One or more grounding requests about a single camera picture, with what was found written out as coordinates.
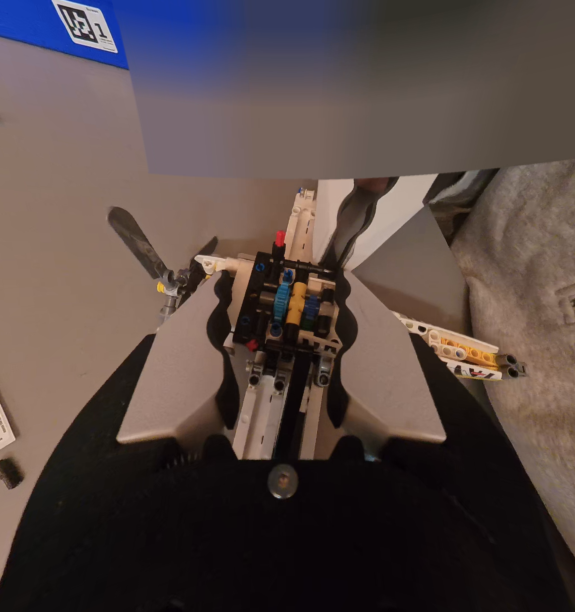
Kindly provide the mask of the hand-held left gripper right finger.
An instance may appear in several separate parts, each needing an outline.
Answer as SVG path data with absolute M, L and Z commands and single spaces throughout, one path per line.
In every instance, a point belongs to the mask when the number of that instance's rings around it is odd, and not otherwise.
M 444 426 L 411 335 L 351 272 L 336 277 L 342 343 L 327 395 L 332 425 L 380 452 L 394 438 L 442 443 Z

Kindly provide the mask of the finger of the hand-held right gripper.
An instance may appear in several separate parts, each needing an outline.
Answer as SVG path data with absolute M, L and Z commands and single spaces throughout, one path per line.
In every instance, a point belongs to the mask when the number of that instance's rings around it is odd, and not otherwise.
M 424 204 L 436 178 L 334 179 L 333 265 L 392 310 L 467 331 L 467 284 Z
M 353 179 L 320 179 L 315 193 L 313 261 L 320 263 L 337 227 L 337 217 L 344 200 L 354 190 Z

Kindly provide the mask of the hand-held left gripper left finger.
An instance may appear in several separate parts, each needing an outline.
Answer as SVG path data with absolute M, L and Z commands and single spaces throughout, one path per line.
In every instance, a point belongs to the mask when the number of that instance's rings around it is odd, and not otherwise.
M 235 429 L 240 390 L 224 343 L 231 277 L 211 277 L 158 329 L 117 442 L 175 439 L 202 446 Z

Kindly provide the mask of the lego helicopter model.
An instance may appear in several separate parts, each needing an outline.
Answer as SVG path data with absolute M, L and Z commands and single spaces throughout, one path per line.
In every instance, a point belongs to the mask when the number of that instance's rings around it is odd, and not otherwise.
M 130 212 L 117 206 L 108 211 L 109 226 L 166 299 L 161 325 L 202 283 L 231 277 L 231 331 L 224 346 L 237 377 L 240 411 L 235 429 L 223 434 L 239 460 L 319 458 L 323 412 L 332 425 L 328 387 L 342 347 L 336 277 L 346 270 L 333 265 L 333 238 L 322 261 L 313 261 L 315 207 L 315 192 L 301 189 L 286 231 L 276 233 L 268 251 L 216 256 L 213 238 L 178 272 L 162 261 Z M 497 346 L 391 311 L 411 339 L 420 338 L 456 378 L 495 382 L 527 376 L 526 364 Z

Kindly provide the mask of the small black lego piece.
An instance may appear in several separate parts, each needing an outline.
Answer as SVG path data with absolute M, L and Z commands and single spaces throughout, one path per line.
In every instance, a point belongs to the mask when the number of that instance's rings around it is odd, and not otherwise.
M 15 489 L 23 482 L 24 475 L 13 458 L 0 459 L 0 480 L 8 490 Z

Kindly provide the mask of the grey fleece garment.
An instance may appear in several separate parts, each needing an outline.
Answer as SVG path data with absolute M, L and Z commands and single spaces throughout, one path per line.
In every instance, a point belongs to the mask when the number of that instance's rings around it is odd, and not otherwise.
M 487 393 L 575 556 L 575 159 L 500 170 L 451 249 L 475 336 L 529 367 Z

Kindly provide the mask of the white printed tag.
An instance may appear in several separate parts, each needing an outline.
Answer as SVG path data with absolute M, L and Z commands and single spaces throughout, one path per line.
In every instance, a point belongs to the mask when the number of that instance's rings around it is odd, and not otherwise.
M 87 4 L 52 1 L 73 43 L 117 54 L 118 48 L 103 12 Z

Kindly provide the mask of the blue board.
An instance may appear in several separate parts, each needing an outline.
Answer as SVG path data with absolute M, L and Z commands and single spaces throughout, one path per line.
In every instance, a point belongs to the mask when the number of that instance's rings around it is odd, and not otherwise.
M 0 1 L 0 37 L 128 70 L 112 1 L 74 1 L 99 8 L 118 48 L 117 54 L 73 43 L 52 1 Z

